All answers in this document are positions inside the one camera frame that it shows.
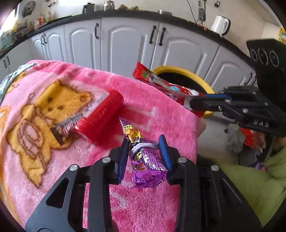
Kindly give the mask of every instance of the black power cable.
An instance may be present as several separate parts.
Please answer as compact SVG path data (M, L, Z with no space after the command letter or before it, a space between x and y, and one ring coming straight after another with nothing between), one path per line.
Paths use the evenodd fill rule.
M198 23L196 22L195 16L194 16L194 14L193 14L193 11L192 11L192 7L191 7L189 1L188 1L188 0L186 0L186 1L187 1L187 3L189 4L189 6L190 6L190 8L191 8L191 12L192 12L193 18L194 18L194 20L195 20L195 23L198 25Z

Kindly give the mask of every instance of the yellow trash can rim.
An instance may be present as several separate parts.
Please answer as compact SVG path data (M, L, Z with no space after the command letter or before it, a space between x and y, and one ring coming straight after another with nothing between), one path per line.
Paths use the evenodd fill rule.
M199 84L207 94L214 94L215 92L212 90L212 88L208 85L207 82L205 82L202 78L200 78L198 75L182 68L178 68L175 66L159 66L152 71L154 74L159 76L161 73L177 73L184 75L193 81L195 81L197 84ZM206 111L203 115L203 117L209 117L213 114L211 111Z

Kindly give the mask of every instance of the red can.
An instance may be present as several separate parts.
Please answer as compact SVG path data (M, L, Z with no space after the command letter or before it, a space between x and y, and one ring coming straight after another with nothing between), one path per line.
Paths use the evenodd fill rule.
M94 143L103 128L123 104L123 97L115 90L88 116L81 118L74 131L89 143Z

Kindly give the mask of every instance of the silver screw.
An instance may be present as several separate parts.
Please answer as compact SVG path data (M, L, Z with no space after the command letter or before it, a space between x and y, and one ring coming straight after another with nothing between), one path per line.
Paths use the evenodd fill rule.
M245 113L245 114L247 114L247 113L248 113L248 109L243 108L243 109L242 109L242 112Z
M218 167L217 165L212 165L212 166L211 166L211 169L212 169L213 171L218 171L218 170L219 170L219 167Z
M69 167L69 169L70 169L71 171L75 171L77 168L78 168L78 166L75 165L75 164Z
M109 163L110 161L111 161L111 159L109 157L102 158L102 162L104 162L104 163Z
M187 159L186 159L185 157L180 157L180 158L178 158L178 161L179 161L180 163L186 163L186 162L187 162Z

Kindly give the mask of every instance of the purple snack package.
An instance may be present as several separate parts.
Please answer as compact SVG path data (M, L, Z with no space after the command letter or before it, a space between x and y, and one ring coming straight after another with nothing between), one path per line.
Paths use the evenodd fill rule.
M130 159L133 166L133 188L153 188L166 179L167 169L155 149L158 143L145 139L128 120L119 118L125 137L130 142Z

